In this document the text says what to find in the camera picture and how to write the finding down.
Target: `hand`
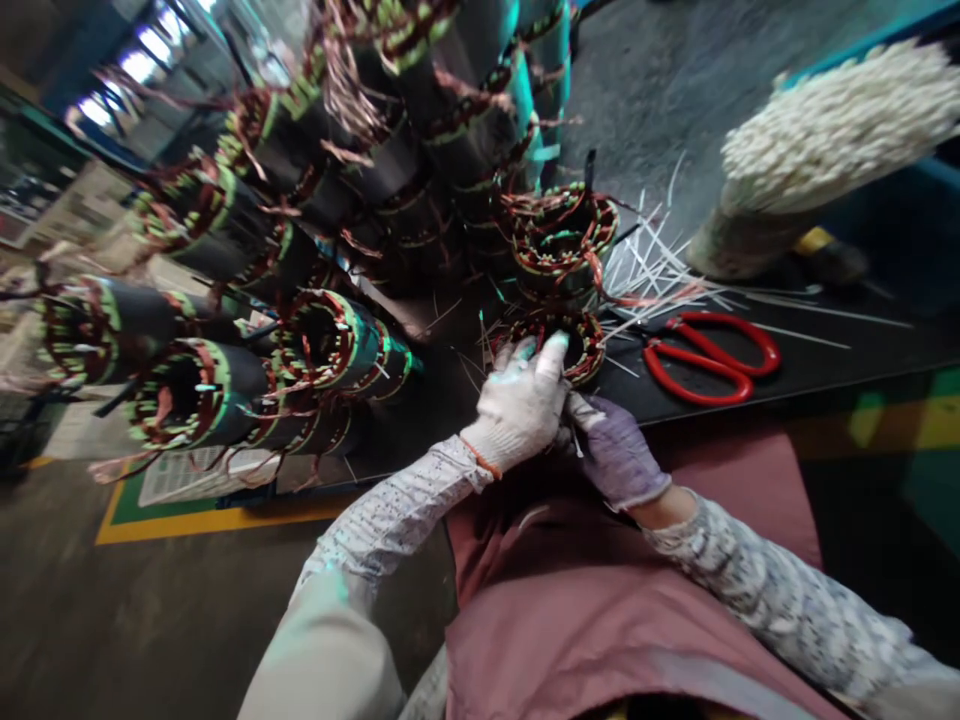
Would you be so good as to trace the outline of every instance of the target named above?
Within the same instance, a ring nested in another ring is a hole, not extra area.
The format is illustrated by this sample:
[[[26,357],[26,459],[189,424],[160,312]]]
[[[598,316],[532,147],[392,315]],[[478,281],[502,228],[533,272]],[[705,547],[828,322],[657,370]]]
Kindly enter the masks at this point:
[[[534,355],[537,339],[508,343],[483,384],[480,417],[460,438],[481,464],[498,477],[532,458],[557,435],[570,383],[563,379],[563,358],[570,338],[554,333]]]
[[[570,393],[567,413],[587,435],[587,477],[617,512],[644,505],[663,495],[672,483],[637,427],[633,415],[603,398]]]

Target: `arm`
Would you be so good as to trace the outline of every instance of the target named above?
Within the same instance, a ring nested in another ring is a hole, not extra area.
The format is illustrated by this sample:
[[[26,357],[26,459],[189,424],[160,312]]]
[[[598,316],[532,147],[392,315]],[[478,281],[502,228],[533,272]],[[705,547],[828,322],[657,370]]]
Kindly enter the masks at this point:
[[[566,336],[505,347],[483,386],[479,418],[357,500],[317,540],[257,668],[242,720],[389,720],[403,706],[390,648],[370,621],[380,581],[437,522],[556,435],[567,388]]]
[[[910,629],[723,508],[671,487],[628,511],[651,546],[713,593],[781,658],[855,700],[893,686],[960,681],[913,644]]]
[[[911,642],[903,623],[716,503],[673,486],[626,410],[571,395],[568,411],[588,435],[593,461],[586,470],[608,502],[810,680],[856,700],[897,686],[960,682],[960,673]]]
[[[493,475],[454,436],[351,505],[307,558],[240,718],[395,718],[403,692],[370,621],[380,580]]]

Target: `yellow floor marking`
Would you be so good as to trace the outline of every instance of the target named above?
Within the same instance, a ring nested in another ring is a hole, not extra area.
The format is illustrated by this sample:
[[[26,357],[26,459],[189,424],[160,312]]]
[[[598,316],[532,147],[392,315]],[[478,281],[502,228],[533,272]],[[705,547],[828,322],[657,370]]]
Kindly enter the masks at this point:
[[[870,446],[880,420],[883,419],[883,407],[856,408],[850,413],[847,431],[859,448]]]
[[[111,525],[122,492],[122,484],[117,483],[117,486],[113,489],[113,495],[110,497],[110,504],[107,506],[103,522],[100,524],[100,531],[97,533],[97,545],[156,540],[181,535],[199,535],[295,522],[332,520],[338,517],[350,503],[362,494],[350,493],[298,502],[279,500],[261,508],[209,510],[177,517]]]
[[[786,423],[800,460],[832,460],[960,447],[960,396],[945,395]]]
[[[36,470],[38,467],[43,467],[44,465],[49,465],[50,463],[56,462],[56,461],[57,461],[56,458],[44,457],[41,455],[40,457],[36,457],[30,462],[25,464],[28,470]]]

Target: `purple glove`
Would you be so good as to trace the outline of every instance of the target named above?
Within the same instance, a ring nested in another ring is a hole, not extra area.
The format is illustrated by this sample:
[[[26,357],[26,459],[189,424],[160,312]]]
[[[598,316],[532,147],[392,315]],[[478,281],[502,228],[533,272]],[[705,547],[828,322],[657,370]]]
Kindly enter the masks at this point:
[[[614,510],[644,505],[667,491],[673,481],[653,459],[633,415],[609,400],[578,393],[567,397],[566,411],[590,442],[592,458],[583,461],[587,477]]]

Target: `scissors handle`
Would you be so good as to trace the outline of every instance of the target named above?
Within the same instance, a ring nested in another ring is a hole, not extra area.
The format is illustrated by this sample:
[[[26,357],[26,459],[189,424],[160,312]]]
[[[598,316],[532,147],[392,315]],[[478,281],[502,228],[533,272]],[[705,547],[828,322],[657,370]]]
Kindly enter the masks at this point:
[[[667,355],[675,360],[687,363],[688,365],[696,365],[697,367],[701,367],[704,370],[713,373],[714,375],[719,375],[720,377],[726,378],[736,385],[737,388],[731,395],[722,395],[720,397],[715,397],[712,395],[698,395],[695,392],[687,390],[685,387],[683,387],[683,385],[670,377],[670,374],[663,367],[663,363],[660,362],[660,355]],[[647,367],[650,368],[650,374],[656,378],[657,382],[659,382],[664,388],[672,392],[677,397],[680,397],[687,402],[695,403],[696,405],[704,405],[706,407],[726,407],[728,405],[738,405],[742,402],[746,402],[753,395],[753,381],[739,370],[736,370],[729,365],[724,365],[723,363],[717,362],[716,360],[708,358],[704,355],[692,353],[689,350],[674,347],[673,345],[667,345],[665,342],[662,342],[659,339],[651,340],[647,344],[647,346],[643,349],[643,359],[646,360]]]
[[[740,331],[763,351],[763,363],[759,366],[747,365],[737,358],[733,357],[726,350],[718,346],[710,338],[701,332],[698,332],[693,324],[706,323],[711,325],[727,325],[734,330]],[[718,363],[727,365],[734,370],[738,370],[744,375],[750,377],[763,377],[769,375],[780,367],[780,349],[767,333],[753,325],[743,318],[726,313],[680,313],[675,318],[671,318],[666,327],[674,332],[680,333],[690,343],[700,348],[706,355]]]

